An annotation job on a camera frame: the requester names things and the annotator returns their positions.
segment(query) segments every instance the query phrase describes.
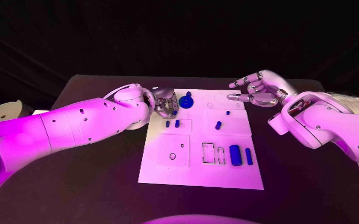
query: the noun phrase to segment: blue object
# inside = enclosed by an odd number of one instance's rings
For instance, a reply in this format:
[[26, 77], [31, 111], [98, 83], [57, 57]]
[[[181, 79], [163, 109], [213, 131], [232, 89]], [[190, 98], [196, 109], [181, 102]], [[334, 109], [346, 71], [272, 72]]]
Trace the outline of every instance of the blue object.
[[245, 149], [245, 156], [246, 156], [246, 162], [249, 165], [252, 165], [252, 156], [251, 156], [251, 150], [249, 148]]
[[242, 165], [242, 157], [239, 152], [239, 146], [230, 145], [229, 146], [229, 153], [230, 153], [230, 162], [233, 166]]
[[222, 122], [219, 121], [219, 122], [216, 123], [216, 125], [215, 125], [216, 130], [220, 129], [220, 125], [222, 125]]
[[190, 92], [187, 92], [186, 96], [181, 96], [178, 98], [178, 105], [184, 109], [193, 106], [193, 98], [190, 97]]

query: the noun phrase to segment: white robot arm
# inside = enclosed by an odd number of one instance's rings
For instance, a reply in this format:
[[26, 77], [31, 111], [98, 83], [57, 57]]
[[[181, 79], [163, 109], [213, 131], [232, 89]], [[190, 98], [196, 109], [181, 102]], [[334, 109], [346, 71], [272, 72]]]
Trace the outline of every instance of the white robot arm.
[[124, 129], [142, 127], [154, 111], [161, 117], [173, 118], [174, 90], [150, 91], [140, 84], [129, 84], [103, 98], [0, 122], [0, 185], [40, 157], [98, 142]]
[[298, 94], [284, 78], [269, 70], [243, 77], [229, 84], [233, 88], [248, 83], [249, 94], [230, 94], [229, 100], [271, 107], [279, 102], [282, 110], [268, 120], [279, 135], [289, 132], [311, 149], [331, 141], [350, 159], [359, 162], [359, 115], [323, 92]]

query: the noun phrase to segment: table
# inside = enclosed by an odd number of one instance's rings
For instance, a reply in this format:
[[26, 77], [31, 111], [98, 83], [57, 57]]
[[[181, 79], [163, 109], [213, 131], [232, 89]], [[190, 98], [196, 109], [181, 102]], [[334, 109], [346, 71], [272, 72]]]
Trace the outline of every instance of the table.
[[[116, 87], [227, 89], [233, 78], [76, 75], [52, 109]], [[317, 81], [291, 80], [300, 91]], [[140, 223], [210, 214], [259, 223], [359, 222], [359, 169], [330, 143], [304, 147], [266, 124], [279, 111], [245, 105], [265, 190], [138, 184], [147, 126], [31, 162], [0, 188], [0, 223]]]

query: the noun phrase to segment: black background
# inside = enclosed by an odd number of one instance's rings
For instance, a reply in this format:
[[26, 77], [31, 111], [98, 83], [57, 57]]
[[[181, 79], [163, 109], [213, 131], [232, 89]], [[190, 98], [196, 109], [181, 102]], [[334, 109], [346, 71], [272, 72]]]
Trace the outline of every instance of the black background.
[[0, 0], [1, 103], [50, 108], [75, 74], [239, 78], [359, 94], [357, 0]]

